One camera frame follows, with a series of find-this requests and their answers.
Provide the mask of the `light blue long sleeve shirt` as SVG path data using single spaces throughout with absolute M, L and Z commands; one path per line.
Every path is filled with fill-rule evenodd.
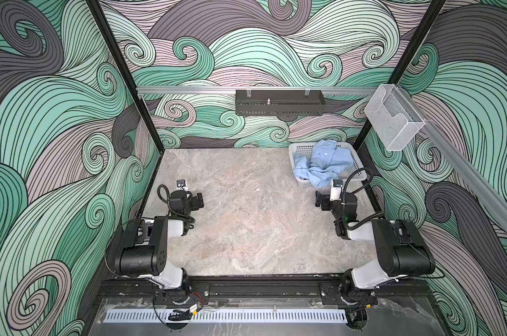
M 315 188 L 330 186 L 333 179 L 337 179 L 354 164 L 352 151 L 338 147 L 337 142 L 333 140 L 318 141 L 312 147 L 310 158 L 299 152 L 294 152 L 291 157 L 295 178 L 309 182 Z

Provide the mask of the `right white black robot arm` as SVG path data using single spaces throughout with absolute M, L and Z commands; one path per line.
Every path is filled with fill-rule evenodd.
M 379 214 L 358 221 L 357 201 L 357 197 L 348 192 L 340 192 L 338 196 L 315 193 L 315 206 L 333 215 L 339 238 L 368 242 L 375 247 L 375 257 L 371 261 L 346 271 L 344 293 L 373 290 L 392 281 L 435 272 L 434 257 L 413 222 L 391 221 Z

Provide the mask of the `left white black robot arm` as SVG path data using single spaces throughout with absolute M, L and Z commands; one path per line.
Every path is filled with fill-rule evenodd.
M 136 218 L 125 225 L 114 272 L 119 277 L 145 279 L 161 291 L 189 295 L 189 276 L 186 270 L 168 260 L 168 243 L 195 227 L 196 220 L 191 213 L 204 207 L 203 195 L 193 194 L 183 186 L 171 192 L 161 184 L 157 196 L 168 206 L 168 213 Z

